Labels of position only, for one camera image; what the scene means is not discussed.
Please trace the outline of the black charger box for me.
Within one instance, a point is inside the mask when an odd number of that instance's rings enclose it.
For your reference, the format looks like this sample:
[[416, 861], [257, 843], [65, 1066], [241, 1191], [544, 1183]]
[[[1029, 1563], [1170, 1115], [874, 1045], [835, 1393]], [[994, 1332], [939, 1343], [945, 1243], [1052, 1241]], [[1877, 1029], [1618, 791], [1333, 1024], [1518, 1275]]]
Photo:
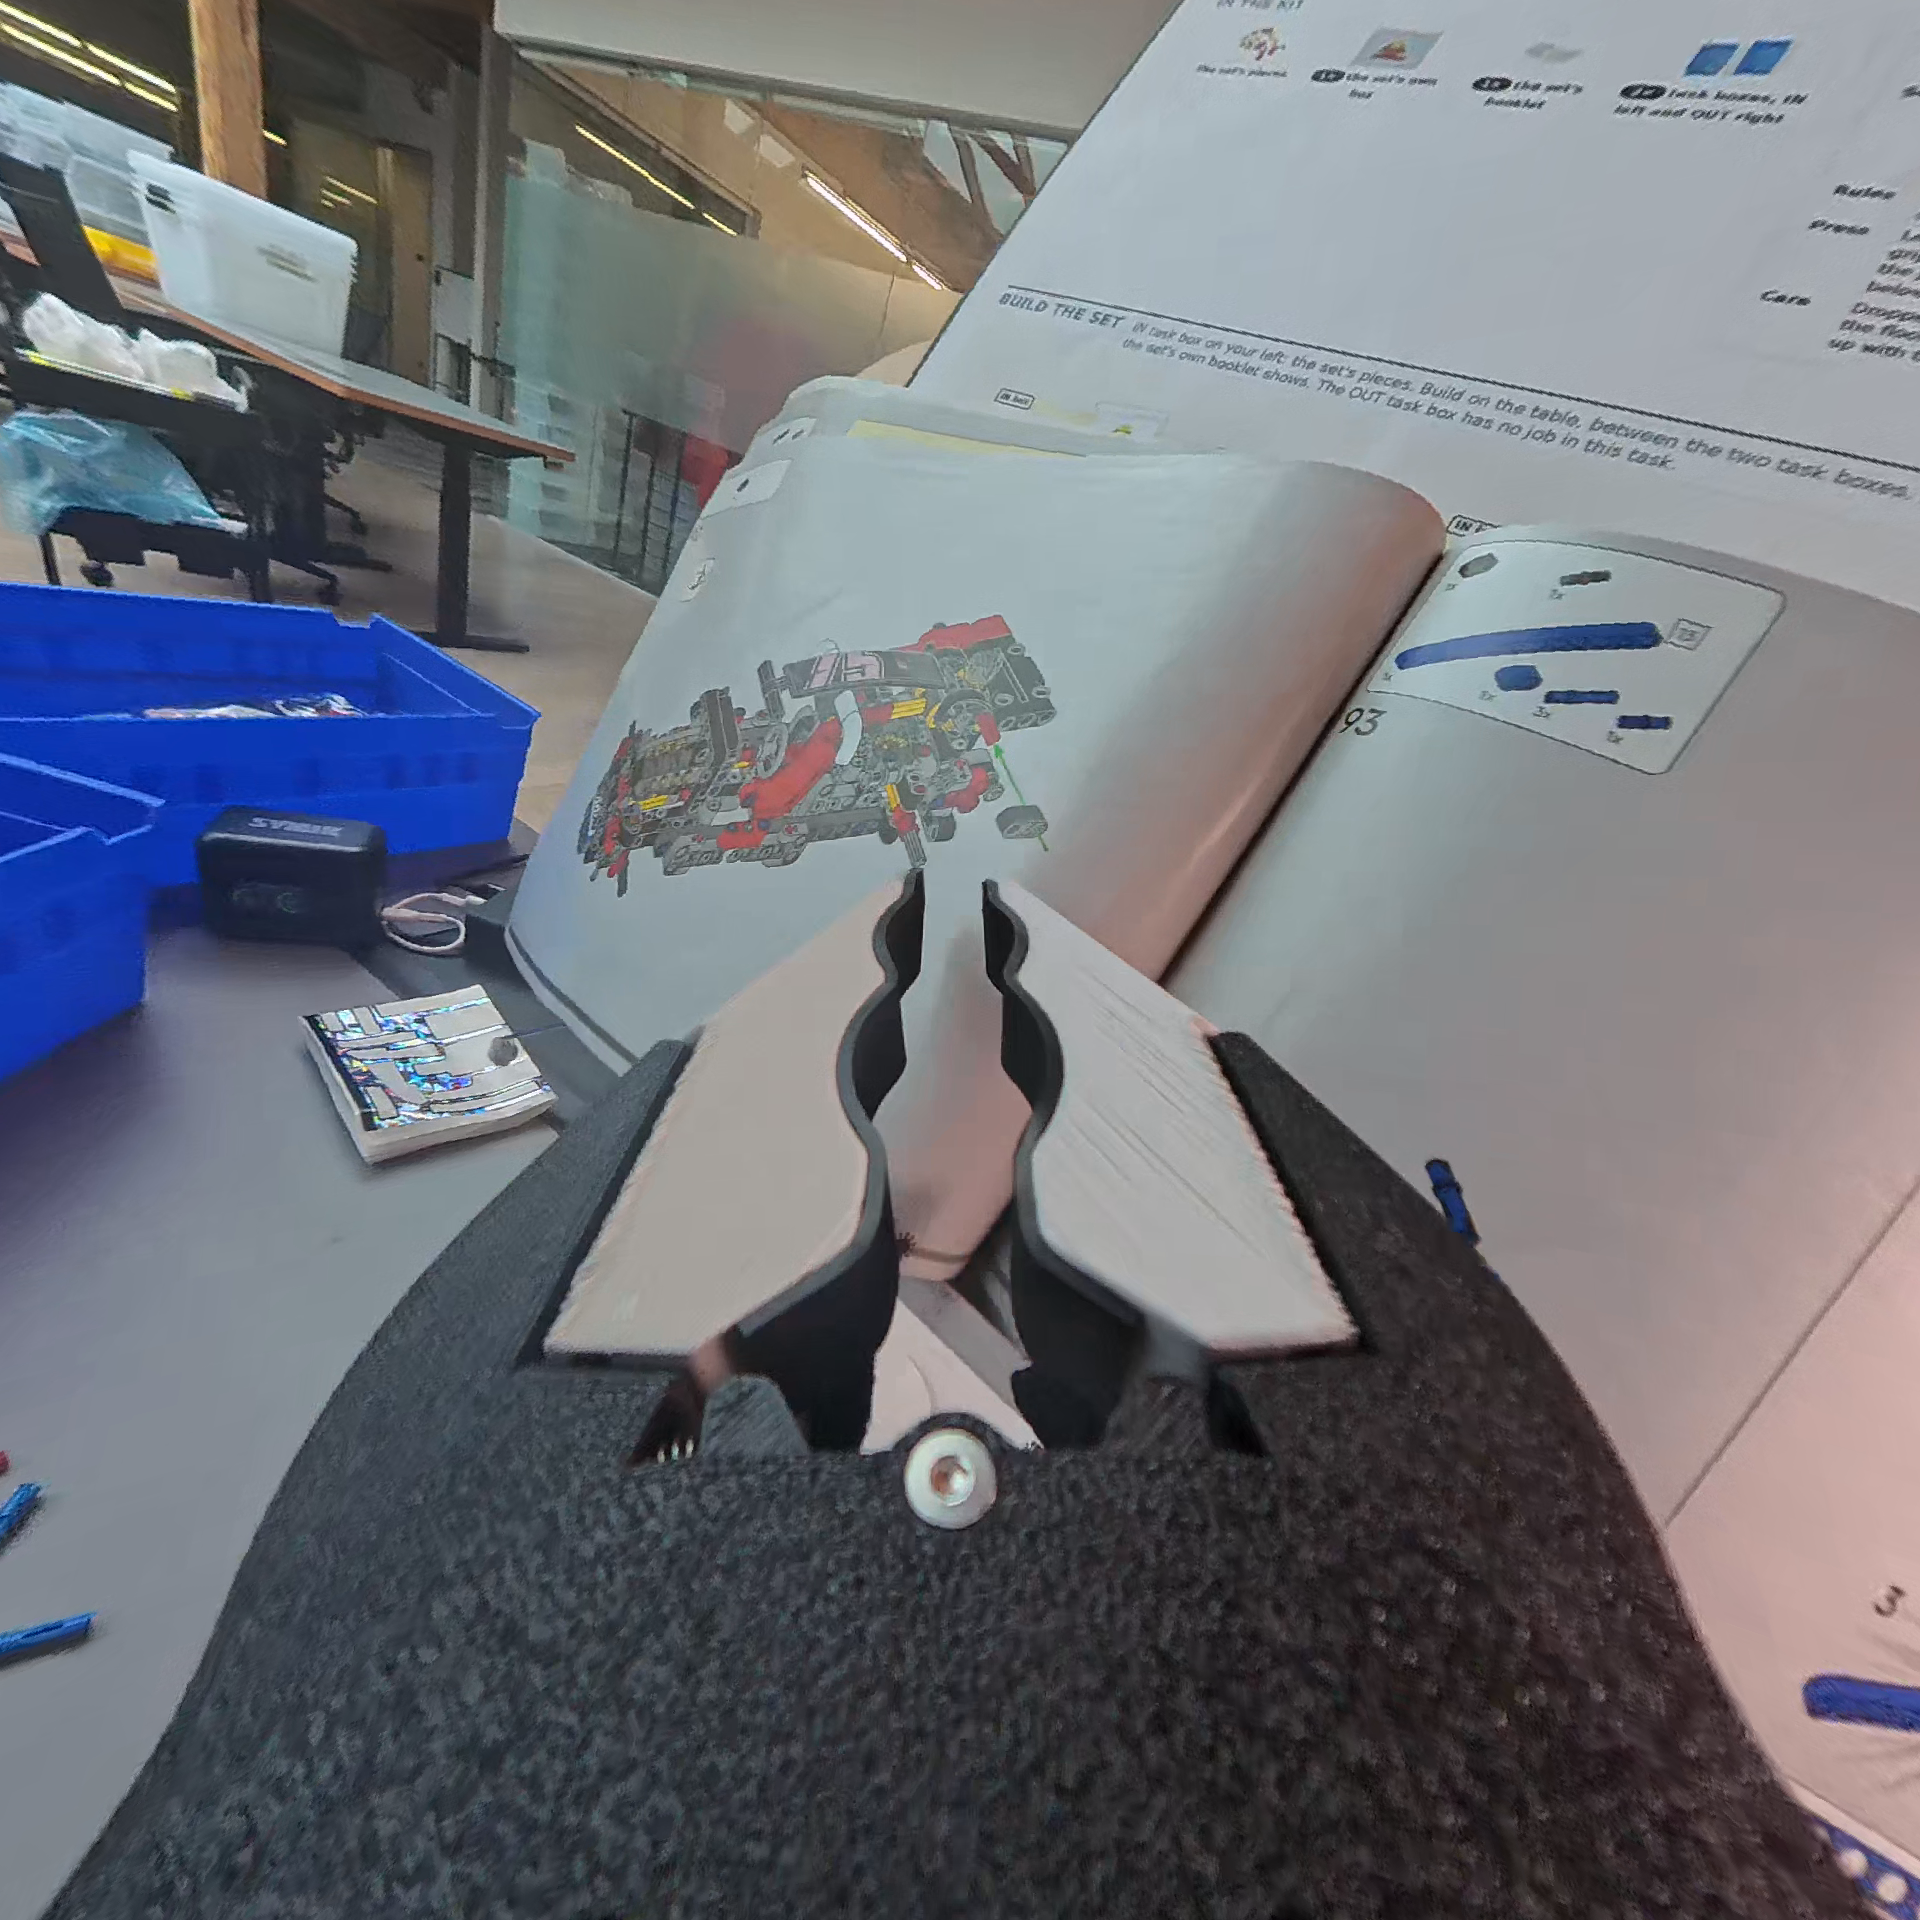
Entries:
[[229, 808], [196, 839], [201, 922], [220, 939], [377, 944], [389, 837], [376, 824]]

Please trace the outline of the blue plastic bin white tag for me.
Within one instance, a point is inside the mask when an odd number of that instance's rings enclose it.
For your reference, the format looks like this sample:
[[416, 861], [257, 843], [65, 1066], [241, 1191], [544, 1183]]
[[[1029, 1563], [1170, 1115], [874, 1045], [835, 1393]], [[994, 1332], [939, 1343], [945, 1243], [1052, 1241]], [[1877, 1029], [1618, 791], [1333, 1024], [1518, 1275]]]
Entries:
[[150, 795], [2, 756], [2, 1075], [147, 992]]

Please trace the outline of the holographic sticker sheet pad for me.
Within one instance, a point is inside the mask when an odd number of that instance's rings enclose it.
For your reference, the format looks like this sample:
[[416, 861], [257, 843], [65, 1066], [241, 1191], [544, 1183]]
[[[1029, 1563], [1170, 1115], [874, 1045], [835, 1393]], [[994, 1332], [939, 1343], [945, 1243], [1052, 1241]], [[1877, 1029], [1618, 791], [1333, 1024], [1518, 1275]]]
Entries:
[[477, 986], [302, 1020], [304, 1045], [361, 1161], [505, 1133], [557, 1092]]

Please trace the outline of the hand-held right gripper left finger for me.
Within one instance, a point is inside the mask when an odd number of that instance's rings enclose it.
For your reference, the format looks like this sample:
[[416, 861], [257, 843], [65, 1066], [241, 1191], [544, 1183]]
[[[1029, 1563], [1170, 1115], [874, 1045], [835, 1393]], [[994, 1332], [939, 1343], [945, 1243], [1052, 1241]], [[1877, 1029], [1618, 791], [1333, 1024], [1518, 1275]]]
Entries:
[[546, 1359], [874, 1371], [899, 1287], [875, 1113], [905, 1067], [924, 907], [917, 871], [881, 888], [704, 1024]]

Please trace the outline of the blue plastic bag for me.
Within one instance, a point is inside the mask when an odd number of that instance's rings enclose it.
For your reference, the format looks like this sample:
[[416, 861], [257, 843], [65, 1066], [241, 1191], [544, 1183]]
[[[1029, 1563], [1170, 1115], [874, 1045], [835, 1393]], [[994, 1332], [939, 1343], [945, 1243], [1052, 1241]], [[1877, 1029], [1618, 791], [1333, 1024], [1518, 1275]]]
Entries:
[[48, 535], [67, 513], [232, 529], [150, 429], [72, 411], [14, 411], [2, 421], [2, 509], [30, 537]]

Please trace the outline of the printed instruction sheet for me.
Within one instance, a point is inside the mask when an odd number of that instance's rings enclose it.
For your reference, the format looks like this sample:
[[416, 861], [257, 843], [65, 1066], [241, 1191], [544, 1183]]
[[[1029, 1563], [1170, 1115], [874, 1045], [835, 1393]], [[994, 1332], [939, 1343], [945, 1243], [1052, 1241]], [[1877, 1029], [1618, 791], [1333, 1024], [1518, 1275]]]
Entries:
[[917, 381], [1915, 522], [1915, 5], [1182, 5]]

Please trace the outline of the toy car instruction booklet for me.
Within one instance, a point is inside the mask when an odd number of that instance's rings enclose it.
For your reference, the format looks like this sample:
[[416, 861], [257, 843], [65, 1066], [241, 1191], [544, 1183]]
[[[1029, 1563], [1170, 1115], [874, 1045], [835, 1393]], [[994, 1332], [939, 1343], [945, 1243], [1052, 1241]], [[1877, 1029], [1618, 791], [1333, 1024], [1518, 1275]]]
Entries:
[[1494, 1269], [1773, 1767], [1915, 1915], [1915, 611], [1371, 471], [818, 380], [710, 497], [512, 907], [611, 1060], [920, 874], [920, 1272], [1010, 1199], [982, 881], [1240, 1029]]

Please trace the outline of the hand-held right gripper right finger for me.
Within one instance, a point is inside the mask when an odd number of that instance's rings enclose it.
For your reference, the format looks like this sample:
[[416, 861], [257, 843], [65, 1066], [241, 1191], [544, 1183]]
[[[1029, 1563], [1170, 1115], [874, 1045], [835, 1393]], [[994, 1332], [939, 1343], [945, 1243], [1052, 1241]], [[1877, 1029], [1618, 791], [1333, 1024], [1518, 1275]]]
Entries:
[[981, 889], [1029, 1359], [1345, 1352], [1358, 1328], [1225, 1075], [1217, 1029], [1014, 883]]

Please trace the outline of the long wooden-top office desk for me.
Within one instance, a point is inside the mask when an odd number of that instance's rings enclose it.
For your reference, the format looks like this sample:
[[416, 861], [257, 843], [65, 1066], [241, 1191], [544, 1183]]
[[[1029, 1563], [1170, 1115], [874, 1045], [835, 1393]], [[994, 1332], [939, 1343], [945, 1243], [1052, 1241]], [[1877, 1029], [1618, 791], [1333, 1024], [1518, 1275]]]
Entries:
[[[436, 624], [420, 632], [420, 637], [443, 651], [531, 655], [526, 640], [488, 637], [468, 626], [474, 460], [539, 460], [548, 469], [562, 469], [573, 461], [569, 449], [532, 437], [512, 424], [500, 424], [465, 400], [448, 397], [396, 373], [354, 364], [333, 352], [306, 349], [257, 330], [206, 320], [168, 301], [141, 305], [134, 308], [134, 317], [213, 343], [238, 359], [245, 373], [296, 381], [346, 411], [404, 421], [422, 439], [438, 444]], [[213, 444], [218, 429], [235, 429], [245, 424], [264, 425], [270, 411], [268, 400], [252, 397], [246, 413], [241, 416], [211, 395], [126, 381], [117, 375], [43, 356], [28, 345], [6, 345], [4, 368], [12, 395], [25, 405], [84, 416], [117, 416], [149, 425], [160, 434], [178, 434], [204, 444]]]

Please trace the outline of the white plastic bags bundle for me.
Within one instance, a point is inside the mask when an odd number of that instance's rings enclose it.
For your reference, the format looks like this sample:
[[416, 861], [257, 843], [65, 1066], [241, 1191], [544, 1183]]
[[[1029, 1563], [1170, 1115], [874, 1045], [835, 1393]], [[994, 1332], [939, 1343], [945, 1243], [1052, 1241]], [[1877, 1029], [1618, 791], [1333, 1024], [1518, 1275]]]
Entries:
[[226, 377], [211, 348], [162, 338], [150, 330], [126, 331], [97, 320], [58, 296], [37, 296], [19, 317], [25, 354], [43, 365], [107, 377], [171, 397], [213, 400], [245, 413], [246, 389]]

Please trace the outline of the grey desk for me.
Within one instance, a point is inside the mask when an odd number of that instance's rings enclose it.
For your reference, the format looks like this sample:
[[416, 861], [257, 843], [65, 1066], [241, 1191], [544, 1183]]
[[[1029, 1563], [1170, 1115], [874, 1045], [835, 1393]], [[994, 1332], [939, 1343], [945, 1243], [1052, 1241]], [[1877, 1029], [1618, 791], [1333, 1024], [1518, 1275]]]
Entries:
[[300, 1020], [390, 992], [338, 952], [150, 937], [147, 999], [4, 1084], [2, 1445], [40, 1482], [4, 1626], [97, 1615], [2, 1679], [2, 1915], [133, 1785], [348, 1365], [548, 1120], [366, 1165]]

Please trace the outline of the pile of small toy pins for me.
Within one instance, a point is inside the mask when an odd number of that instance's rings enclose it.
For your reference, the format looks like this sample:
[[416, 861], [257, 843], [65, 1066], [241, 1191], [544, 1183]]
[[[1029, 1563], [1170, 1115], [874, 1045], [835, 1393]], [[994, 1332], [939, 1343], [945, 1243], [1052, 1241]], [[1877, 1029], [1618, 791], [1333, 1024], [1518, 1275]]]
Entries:
[[[41, 1508], [40, 1482], [21, 1482], [2, 1501], [2, 1552], [25, 1532]], [[90, 1641], [97, 1615], [56, 1616], [2, 1628], [2, 1668], [22, 1666], [41, 1657]]]

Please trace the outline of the white plastic storage box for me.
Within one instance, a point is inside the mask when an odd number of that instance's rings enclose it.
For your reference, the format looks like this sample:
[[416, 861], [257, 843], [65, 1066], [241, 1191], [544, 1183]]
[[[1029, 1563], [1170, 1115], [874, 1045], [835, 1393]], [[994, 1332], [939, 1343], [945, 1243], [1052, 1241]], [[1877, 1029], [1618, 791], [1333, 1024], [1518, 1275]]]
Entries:
[[340, 354], [356, 244], [234, 185], [128, 156], [164, 297], [246, 336]]

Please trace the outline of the stack of clear plastic boxes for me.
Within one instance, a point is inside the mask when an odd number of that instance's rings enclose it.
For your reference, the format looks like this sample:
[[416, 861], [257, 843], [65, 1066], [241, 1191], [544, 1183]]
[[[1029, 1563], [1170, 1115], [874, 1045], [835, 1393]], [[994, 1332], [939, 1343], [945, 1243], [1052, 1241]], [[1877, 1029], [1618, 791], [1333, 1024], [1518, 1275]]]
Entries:
[[162, 160], [170, 149], [160, 143], [97, 112], [4, 83], [2, 149], [28, 164], [59, 171], [86, 228], [141, 247], [149, 243], [128, 157], [147, 154]]

